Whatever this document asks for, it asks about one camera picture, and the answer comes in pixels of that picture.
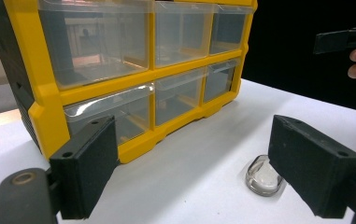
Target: small transparent container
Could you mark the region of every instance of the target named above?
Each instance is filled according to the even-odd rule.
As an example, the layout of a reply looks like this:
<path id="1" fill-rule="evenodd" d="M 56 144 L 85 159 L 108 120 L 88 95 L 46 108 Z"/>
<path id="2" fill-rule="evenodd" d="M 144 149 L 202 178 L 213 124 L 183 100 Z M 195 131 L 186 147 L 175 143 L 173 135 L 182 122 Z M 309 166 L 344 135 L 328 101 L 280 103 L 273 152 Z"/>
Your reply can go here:
<path id="1" fill-rule="evenodd" d="M 199 106 L 205 68 L 155 81 L 156 125 L 174 119 Z"/>
<path id="2" fill-rule="evenodd" d="M 246 18 L 252 7 L 218 5 L 213 17 L 210 54 L 240 49 Z"/>
<path id="3" fill-rule="evenodd" d="M 155 3 L 157 67 L 208 55 L 215 6 L 206 3 Z"/>
<path id="4" fill-rule="evenodd" d="M 78 133 L 94 119 L 114 116 L 117 143 L 120 145 L 144 133 L 150 127 L 150 95 L 152 84 L 133 87 L 64 107 L 71 135 Z"/>
<path id="5" fill-rule="evenodd" d="M 239 59 L 215 63 L 207 68 L 204 102 L 208 102 L 230 91 Z"/>
<path id="6" fill-rule="evenodd" d="M 149 69 L 151 0 L 38 0 L 60 89 Z"/>

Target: white surface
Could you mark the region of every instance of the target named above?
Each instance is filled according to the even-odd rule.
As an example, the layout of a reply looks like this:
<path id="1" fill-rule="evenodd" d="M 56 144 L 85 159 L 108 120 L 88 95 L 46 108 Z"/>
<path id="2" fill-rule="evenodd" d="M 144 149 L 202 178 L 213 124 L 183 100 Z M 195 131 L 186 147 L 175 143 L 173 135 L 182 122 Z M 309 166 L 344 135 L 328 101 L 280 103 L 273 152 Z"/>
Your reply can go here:
<path id="1" fill-rule="evenodd" d="M 244 171 L 266 154 L 275 114 L 300 119 L 356 150 L 356 111 L 243 80 L 220 112 L 167 136 L 119 166 L 91 217 L 61 223 L 350 223 L 321 219 L 291 186 L 271 198 L 251 192 Z M 0 182 L 48 164 L 20 122 L 0 127 Z"/>

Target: clear plastic object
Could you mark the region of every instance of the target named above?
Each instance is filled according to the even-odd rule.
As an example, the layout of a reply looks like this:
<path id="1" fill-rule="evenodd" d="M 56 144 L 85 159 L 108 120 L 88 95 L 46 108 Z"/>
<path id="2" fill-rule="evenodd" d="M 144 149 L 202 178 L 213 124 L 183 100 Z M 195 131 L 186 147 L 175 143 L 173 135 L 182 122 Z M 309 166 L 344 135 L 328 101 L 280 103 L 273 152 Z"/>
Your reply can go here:
<path id="1" fill-rule="evenodd" d="M 213 17 L 210 54 L 241 48 L 244 25 L 252 7 L 218 5 Z"/>
<path id="2" fill-rule="evenodd" d="M 208 55 L 215 6 L 207 3 L 155 2 L 157 67 Z"/>
<path id="3" fill-rule="evenodd" d="M 149 69 L 151 0 L 38 0 L 60 89 Z"/>
<path id="4" fill-rule="evenodd" d="M 258 156 L 248 168 L 246 174 L 247 186 L 262 196 L 276 194 L 284 179 L 271 166 L 267 155 Z"/>
<path id="5" fill-rule="evenodd" d="M 78 133 L 94 119 L 114 116 L 118 144 L 122 144 L 149 129 L 152 84 L 136 86 L 64 107 L 71 135 Z"/>

